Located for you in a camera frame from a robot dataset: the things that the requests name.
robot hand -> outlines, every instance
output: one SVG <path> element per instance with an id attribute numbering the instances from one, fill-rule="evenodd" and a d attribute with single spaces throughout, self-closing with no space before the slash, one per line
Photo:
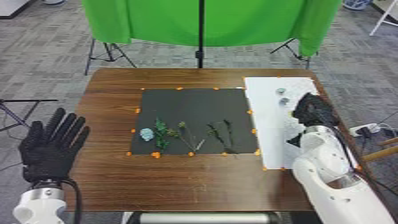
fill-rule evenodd
<path id="1" fill-rule="evenodd" d="M 34 121 L 29 136 L 21 141 L 23 178 L 30 183 L 69 178 L 75 156 L 89 136 L 89 127 L 84 127 L 85 118 L 76 118 L 73 113 L 61 124 L 64 115 L 66 110 L 59 108 L 46 127 L 41 121 Z"/>
<path id="2" fill-rule="evenodd" d="M 76 114 L 66 116 L 64 109 L 57 109 L 46 127 L 36 121 L 29 136 L 21 141 L 20 153 L 23 162 L 23 178 L 32 183 L 32 189 L 23 193 L 14 208 L 14 217 L 20 223 L 62 224 L 59 218 L 66 209 L 64 191 L 61 183 L 68 183 L 76 190 L 76 209 L 80 211 L 82 196 L 69 171 L 76 153 L 89 136 L 85 119 Z M 75 223 L 80 222 L 80 212 L 75 214 Z"/>

orange marker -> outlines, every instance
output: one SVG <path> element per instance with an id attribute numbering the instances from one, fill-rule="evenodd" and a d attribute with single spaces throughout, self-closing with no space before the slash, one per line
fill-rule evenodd
<path id="1" fill-rule="evenodd" d="M 260 149 L 256 150 L 254 155 L 261 156 L 261 150 Z"/>
<path id="2" fill-rule="evenodd" d="M 153 156 L 155 159 L 158 159 L 160 158 L 160 152 L 153 152 L 151 156 Z"/>
<path id="3" fill-rule="evenodd" d="M 357 167 L 355 167 L 355 170 L 357 170 L 357 171 L 363 171 L 363 167 L 361 167 L 359 165 L 357 165 Z"/>

chair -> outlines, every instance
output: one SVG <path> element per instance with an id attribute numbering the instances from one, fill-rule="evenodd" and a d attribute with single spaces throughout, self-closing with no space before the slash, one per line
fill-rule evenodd
<path id="1" fill-rule="evenodd" d="M 373 28 L 373 30 L 371 30 L 371 32 L 370 32 L 370 36 L 373 36 L 373 34 L 375 34 L 375 32 L 377 32 L 377 29 L 379 29 L 382 23 L 387 23 L 389 25 L 398 26 L 396 23 L 391 23 L 389 21 L 386 21 L 386 17 L 387 17 L 387 15 L 389 15 L 389 12 L 391 12 L 391 10 L 393 10 L 393 8 L 395 8 L 396 3 L 398 3 L 398 0 L 393 0 L 393 3 L 391 3 L 391 5 L 389 5 L 389 8 L 387 8 L 387 10 L 386 10 L 386 12 L 384 12 L 384 14 L 382 14 L 382 18 L 379 19 L 377 26 L 375 26 L 375 28 Z"/>
<path id="2" fill-rule="evenodd" d="M 387 141 L 384 141 L 379 145 L 386 146 L 398 143 L 398 137 L 389 139 Z M 373 161 L 375 159 L 384 158 L 386 156 L 393 155 L 395 153 L 398 153 L 398 146 L 389 147 L 387 149 L 380 150 L 379 152 L 373 152 L 371 154 L 368 154 L 363 159 L 366 162 Z"/>

green screen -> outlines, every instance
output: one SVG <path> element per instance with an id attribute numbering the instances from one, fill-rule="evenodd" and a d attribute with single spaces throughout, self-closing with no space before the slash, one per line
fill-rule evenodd
<path id="1" fill-rule="evenodd" d="M 204 45 L 300 40 L 300 55 L 318 51 L 339 0 L 206 0 Z M 132 38 L 197 46 L 199 0 L 84 0 L 94 38 Z"/>

white paper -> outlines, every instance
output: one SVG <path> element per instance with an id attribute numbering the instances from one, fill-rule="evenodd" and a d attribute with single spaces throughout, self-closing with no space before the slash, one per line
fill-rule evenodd
<path id="1" fill-rule="evenodd" d="M 306 93 L 318 94 L 315 83 L 309 78 L 299 77 L 247 77 L 245 87 L 263 165 L 268 169 L 291 169 L 293 160 L 302 151 L 299 147 L 286 143 L 286 140 L 304 131 L 304 125 L 291 117 L 291 111 Z M 277 93 L 279 88 L 286 89 L 283 95 Z M 286 105 L 279 103 L 283 98 L 290 99 Z"/>

